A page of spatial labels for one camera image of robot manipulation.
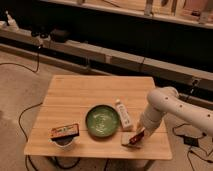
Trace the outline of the pale translucent gripper finger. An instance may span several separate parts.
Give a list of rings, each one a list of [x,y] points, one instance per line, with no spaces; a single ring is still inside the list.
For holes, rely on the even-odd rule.
[[[145,127],[137,128],[136,130],[136,137],[140,138],[144,136]]]

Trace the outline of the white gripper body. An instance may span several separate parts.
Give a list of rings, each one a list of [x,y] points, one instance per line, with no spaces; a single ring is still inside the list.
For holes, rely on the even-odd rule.
[[[160,126],[165,113],[155,108],[146,108],[140,115],[137,128],[145,127],[144,135],[151,136]]]

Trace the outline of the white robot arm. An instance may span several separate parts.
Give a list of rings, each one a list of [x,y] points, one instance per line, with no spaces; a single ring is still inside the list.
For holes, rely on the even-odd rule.
[[[162,118],[170,113],[213,137],[213,111],[180,100],[174,87],[151,90],[147,101],[147,107],[138,120],[138,133],[144,131],[146,135],[152,135]]]

